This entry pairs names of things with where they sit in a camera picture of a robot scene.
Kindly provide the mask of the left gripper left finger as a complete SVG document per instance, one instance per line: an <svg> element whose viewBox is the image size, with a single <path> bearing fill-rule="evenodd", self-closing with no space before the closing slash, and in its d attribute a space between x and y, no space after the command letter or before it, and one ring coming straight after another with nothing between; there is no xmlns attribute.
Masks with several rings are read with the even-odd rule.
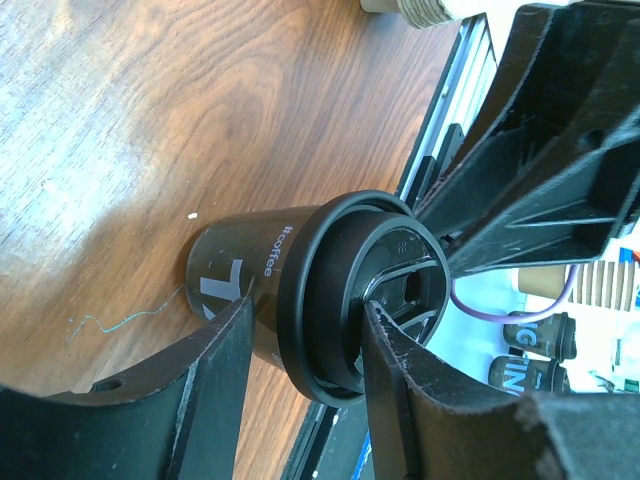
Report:
<svg viewBox="0 0 640 480"><path fill-rule="evenodd" d="M2 387L2 478L231 478L254 323L244 297L87 393Z"/></svg>

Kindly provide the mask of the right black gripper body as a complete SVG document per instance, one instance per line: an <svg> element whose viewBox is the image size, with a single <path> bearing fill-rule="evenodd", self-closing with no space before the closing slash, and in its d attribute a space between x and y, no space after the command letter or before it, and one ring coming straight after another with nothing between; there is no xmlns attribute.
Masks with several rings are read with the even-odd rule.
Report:
<svg viewBox="0 0 640 480"><path fill-rule="evenodd" d="M519 92L521 163L638 164L638 4L533 3L520 8L519 31L539 37Z"/></svg>

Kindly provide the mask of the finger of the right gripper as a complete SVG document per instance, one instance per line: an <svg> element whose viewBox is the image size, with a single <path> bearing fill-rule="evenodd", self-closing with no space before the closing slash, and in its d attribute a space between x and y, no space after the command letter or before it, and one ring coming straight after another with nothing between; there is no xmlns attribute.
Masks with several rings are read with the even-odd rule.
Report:
<svg viewBox="0 0 640 480"><path fill-rule="evenodd" d="M520 33L519 10L503 54L495 52L497 71L476 119L450 165L414 207L425 225L469 225L523 168L527 129L519 123L519 92L539 37Z"/></svg>
<svg viewBox="0 0 640 480"><path fill-rule="evenodd" d="M454 275L585 263L639 219L639 117L553 136L447 250Z"/></svg>

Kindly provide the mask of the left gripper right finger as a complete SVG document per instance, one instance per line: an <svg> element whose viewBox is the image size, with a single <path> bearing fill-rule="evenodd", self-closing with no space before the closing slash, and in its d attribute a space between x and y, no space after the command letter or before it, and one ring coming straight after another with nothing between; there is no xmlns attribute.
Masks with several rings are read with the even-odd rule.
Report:
<svg viewBox="0 0 640 480"><path fill-rule="evenodd" d="M514 397L417 345L375 301L362 353L378 479L567 479L535 397Z"/></svg>

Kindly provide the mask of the brown takeout coffee cup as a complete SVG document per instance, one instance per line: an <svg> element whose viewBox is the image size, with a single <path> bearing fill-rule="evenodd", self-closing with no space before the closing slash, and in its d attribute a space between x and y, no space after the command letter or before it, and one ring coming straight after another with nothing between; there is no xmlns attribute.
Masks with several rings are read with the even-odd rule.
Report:
<svg viewBox="0 0 640 480"><path fill-rule="evenodd" d="M317 210L301 206L226 216L194 242L186 263L185 288L191 310L211 321L234 301L255 306L254 354L283 369L276 306L285 260L301 227Z"/></svg>

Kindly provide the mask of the black coffee cup lid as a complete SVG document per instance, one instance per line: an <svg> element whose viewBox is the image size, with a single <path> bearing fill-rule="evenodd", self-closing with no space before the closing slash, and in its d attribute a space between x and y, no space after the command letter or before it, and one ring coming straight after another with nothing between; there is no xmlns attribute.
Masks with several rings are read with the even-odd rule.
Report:
<svg viewBox="0 0 640 480"><path fill-rule="evenodd" d="M313 208L295 229L278 289L289 378L315 402L359 402L365 304L378 302L424 341L443 316L450 283L442 248L398 197L365 190Z"/></svg>

